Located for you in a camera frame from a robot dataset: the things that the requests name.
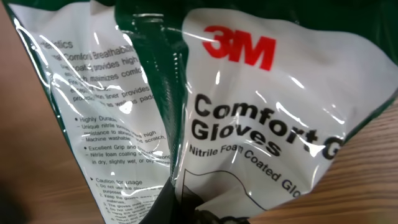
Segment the green 3M package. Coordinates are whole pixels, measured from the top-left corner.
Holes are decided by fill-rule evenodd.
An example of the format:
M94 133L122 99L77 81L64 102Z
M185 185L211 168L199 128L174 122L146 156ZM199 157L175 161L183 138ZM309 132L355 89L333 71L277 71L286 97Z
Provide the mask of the green 3M package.
M396 1L4 1L106 223L310 193L397 97Z

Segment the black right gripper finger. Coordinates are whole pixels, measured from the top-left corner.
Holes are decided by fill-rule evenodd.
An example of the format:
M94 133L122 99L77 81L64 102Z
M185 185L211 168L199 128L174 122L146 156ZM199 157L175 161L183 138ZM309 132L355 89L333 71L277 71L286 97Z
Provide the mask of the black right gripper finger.
M167 179L148 214L139 224L182 224L183 215L175 196L175 187Z

